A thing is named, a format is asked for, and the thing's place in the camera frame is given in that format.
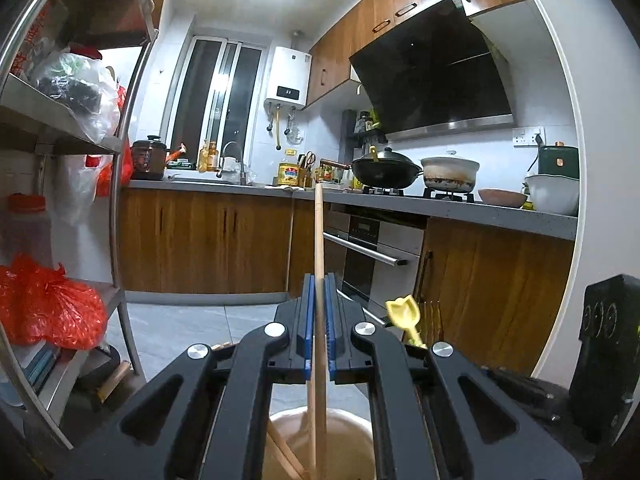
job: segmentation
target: yellow plastic spoon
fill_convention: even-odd
[[[408,332],[416,346],[427,348],[427,345],[422,342],[418,331],[415,329],[415,326],[420,321],[420,309],[418,304],[415,303],[414,297],[408,295],[406,298],[387,301],[385,306],[393,324]]]

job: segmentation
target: water heater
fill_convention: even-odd
[[[310,54],[277,46],[264,104],[296,110],[304,108],[310,72]]]

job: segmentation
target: gray tile floor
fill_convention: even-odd
[[[276,305],[165,306],[129,303],[129,318],[146,379],[150,380],[191,344],[239,342],[251,330],[273,321]],[[123,359],[127,351],[118,316],[112,316],[107,341]],[[276,384],[271,413],[306,405],[306,386]],[[327,384],[327,405],[370,420],[369,402],[352,385]]]

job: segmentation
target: oven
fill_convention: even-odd
[[[424,231],[337,211],[325,218],[324,264],[335,274],[338,295],[361,304],[367,319],[401,337],[384,305],[413,293]]]

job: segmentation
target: metal bolt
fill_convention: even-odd
[[[270,337],[280,337],[286,328],[282,323],[269,323],[264,327],[264,333]]]
[[[371,335],[376,331],[376,326],[373,323],[363,321],[356,325],[356,333],[360,335]]]
[[[438,357],[450,357],[453,354],[453,346],[444,341],[438,341],[431,347],[431,350]]]
[[[204,359],[209,353],[209,347],[203,344],[191,345],[187,349],[187,355],[191,359]]]

